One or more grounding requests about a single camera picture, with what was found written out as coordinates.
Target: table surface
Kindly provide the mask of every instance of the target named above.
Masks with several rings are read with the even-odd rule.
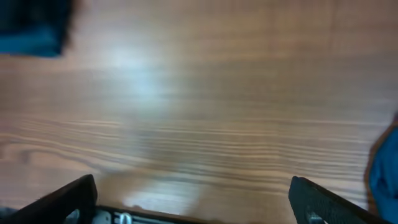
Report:
[[[63,57],[0,57],[0,205],[90,173],[102,205],[295,223],[297,175],[374,211],[364,177],[398,109],[397,10],[80,1]]]

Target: wooden table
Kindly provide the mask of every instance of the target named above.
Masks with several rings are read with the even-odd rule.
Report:
[[[99,203],[295,223],[309,178],[374,210],[398,109],[396,0],[87,0],[65,56],[0,58],[0,203],[83,174]]]

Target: blue fabric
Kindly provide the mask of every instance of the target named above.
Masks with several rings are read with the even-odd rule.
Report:
[[[380,216],[398,223],[398,127],[378,149],[369,173],[371,192]]]
[[[0,7],[3,3],[6,1],[0,0]],[[71,0],[32,0],[29,5],[18,6],[28,7],[28,22],[17,30],[0,33],[0,54],[39,57],[60,55],[71,13]]]

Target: black device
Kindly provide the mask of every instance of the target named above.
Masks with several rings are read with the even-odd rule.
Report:
[[[0,220],[0,224],[199,224],[96,206],[94,177],[83,177]],[[389,223],[303,178],[293,177],[289,200],[298,224]]]

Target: blue object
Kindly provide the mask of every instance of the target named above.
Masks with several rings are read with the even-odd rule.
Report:
[[[0,7],[13,0],[0,0]],[[71,13],[71,0],[31,0],[20,2],[14,13],[26,12],[22,24],[15,19],[3,21],[3,27],[14,27],[0,32],[0,54],[33,55],[56,57],[62,52],[68,19]]]
[[[380,216],[398,223],[398,126],[392,127],[374,157],[369,185]]]

